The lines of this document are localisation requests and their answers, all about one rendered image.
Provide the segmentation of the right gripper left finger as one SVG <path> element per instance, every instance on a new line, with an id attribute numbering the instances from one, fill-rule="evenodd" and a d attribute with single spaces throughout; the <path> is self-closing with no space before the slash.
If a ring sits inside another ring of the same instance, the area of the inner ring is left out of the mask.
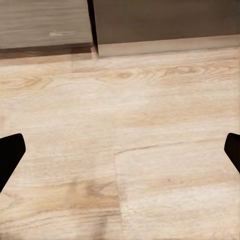
<path id="1" fill-rule="evenodd" d="M 0 193 L 26 152 L 22 133 L 0 138 Z"/>

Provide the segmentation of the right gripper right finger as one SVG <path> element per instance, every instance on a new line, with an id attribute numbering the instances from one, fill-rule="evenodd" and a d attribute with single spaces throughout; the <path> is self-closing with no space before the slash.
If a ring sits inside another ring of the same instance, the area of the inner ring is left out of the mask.
<path id="1" fill-rule="evenodd" d="M 240 173 L 240 135 L 229 133 L 227 135 L 224 151 Z"/>

